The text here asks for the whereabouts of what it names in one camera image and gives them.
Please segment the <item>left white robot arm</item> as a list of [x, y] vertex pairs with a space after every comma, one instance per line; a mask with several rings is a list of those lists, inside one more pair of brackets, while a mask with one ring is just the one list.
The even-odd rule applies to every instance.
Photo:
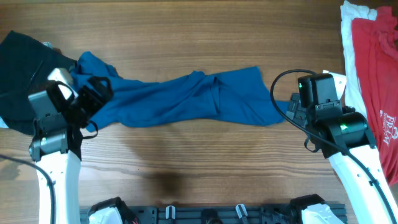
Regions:
[[40, 223], [80, 222], [78, 180], [86, 138], [81, 129], [113, 97], [106, 77], [89, 77], [78, 91], [72, 84], [69, 72], [56, 68], [28, 96], [35, 113], [29, 154], [37, 168]]

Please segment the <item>blue t-shirt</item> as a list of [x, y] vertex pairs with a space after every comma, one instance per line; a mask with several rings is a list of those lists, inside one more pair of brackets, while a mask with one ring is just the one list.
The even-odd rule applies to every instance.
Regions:
[[287, 111], [286, 101], [271, 102], [258, 67], [206, 75], [193, 71], [166, 82], [121, 78], [112, 65], [91, 52], [83, 53], [71, 70], [79, 90], [91, 77], [110, 80], [114, 96], [93, 117], [99, 129], [113, 123], [148, 128], [191, 119], [214, 119], [255, 126], [283, 122], [275, 110]]

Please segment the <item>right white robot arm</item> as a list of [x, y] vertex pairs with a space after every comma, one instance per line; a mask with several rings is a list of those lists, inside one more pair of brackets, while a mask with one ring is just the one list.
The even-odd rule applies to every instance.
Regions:
[[363, 115], [342, 107], [334, 93], [320, 99], [294, 93], [283, 115], [329, 161], [359, 223], [397, 223], [397, 204]]

